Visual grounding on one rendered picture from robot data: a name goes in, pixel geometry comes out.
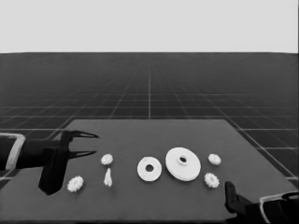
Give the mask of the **large thick white disc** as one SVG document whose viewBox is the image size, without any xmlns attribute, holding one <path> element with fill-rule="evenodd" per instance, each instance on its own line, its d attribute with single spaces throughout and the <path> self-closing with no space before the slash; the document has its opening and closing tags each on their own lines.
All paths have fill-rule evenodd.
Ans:
<svg viewBox="0 0 299 224">
<path fill-rule="evenodd" d="M 185 147 L 171 148 L 166 153 L 165 166 L 173 177 L 181 181 L 193 181 L 201 171 L 199 158 Z"/>
</svg>

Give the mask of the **small white T-shaped piece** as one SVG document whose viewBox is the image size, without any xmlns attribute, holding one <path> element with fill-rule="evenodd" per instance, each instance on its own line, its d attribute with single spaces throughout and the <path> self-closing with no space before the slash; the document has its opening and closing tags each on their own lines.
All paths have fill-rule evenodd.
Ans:
<svg viewBox="0 0 299 224">
<path fill-rule="evenodd" d="M 104 184 L 108 187 L 111 187 L 113 182 L 112 182 L 112 177 L 111 177 L 111 169 L 108 168 L 105 174 L 105 179 L 104 179 Z"/>
</svg>

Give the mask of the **white round carrier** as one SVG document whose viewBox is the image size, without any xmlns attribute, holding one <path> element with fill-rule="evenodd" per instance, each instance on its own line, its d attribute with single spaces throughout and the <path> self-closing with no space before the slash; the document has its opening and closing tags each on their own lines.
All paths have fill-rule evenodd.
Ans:
<svg viewBox="0 0 299 224">
<path fill-rule="evenodd" d="M 162 174 L 162 165 L 154 157 L 144 157 L 137 165 L 137 173 L 142 180 L 153 182 Z"/>
</svg>

